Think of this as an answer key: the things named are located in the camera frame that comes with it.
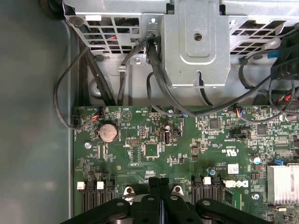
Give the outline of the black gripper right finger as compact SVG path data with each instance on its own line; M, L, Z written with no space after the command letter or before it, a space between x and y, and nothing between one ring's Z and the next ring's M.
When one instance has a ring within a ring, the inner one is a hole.
M213 199L203 198L193 206L171 193L169 179L161 178L161 198L172 224L203 224L215 220L222 224L268 224L269 221L248 214Z

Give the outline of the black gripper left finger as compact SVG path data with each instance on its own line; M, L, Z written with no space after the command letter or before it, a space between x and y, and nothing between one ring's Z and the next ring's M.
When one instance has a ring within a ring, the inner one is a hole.
M113 199L85 213L64 221L64 224L157 224L160 210L159 179L149 178L149 193L139 202Z

